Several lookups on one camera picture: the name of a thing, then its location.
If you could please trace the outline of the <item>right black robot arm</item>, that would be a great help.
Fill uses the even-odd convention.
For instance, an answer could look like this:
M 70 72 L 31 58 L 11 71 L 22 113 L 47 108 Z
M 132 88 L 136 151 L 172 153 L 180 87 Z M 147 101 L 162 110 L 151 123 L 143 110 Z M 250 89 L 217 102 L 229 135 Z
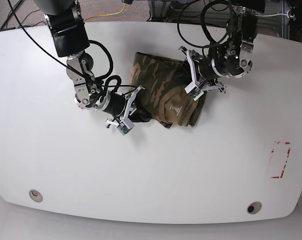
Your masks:
M 88 39 L 79 2 L 37 0 L 35 4 L 44 13 L 58 57 L 67 58 L 66 72 L 73 81 L 78 106 L 110 114 L 112 118 L 107 125 L 115 125 L 124 133 L 129 132 L 135 122 L 149 122 L 151 115 L 135 100 L 140 87 L 133 86 L 132 93 L 118 94 L 122 79 L 112 74 L 114 62 L 107 48 Z M 98 77 L 92 72 L 93 58 L 86 53 L 90 45 L 100 47 L 109 61 L 107 73 Z

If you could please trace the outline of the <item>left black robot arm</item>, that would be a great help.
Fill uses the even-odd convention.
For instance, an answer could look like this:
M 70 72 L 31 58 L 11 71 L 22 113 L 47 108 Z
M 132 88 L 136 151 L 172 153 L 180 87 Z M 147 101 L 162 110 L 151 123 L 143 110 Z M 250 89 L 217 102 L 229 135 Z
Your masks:
M 207 11 L 215 5 L 224 5 L 229 11 L 226 32 L 220 40 L 211 36 L 205 19 Z M 191 82 L 185 92 L 194 100 L 210 90 L 224 92 L 219 78 L 241 78 L 250 72 L 258 14 L 265 12 L 265 6 L 264 0 L 213 0 L 205 5 L 200 14 L 200 25 L 209 44 L 199 48 L 208 50 L 208 54 L 184 46 L 179 48 L 186 56 L 191 73 Z

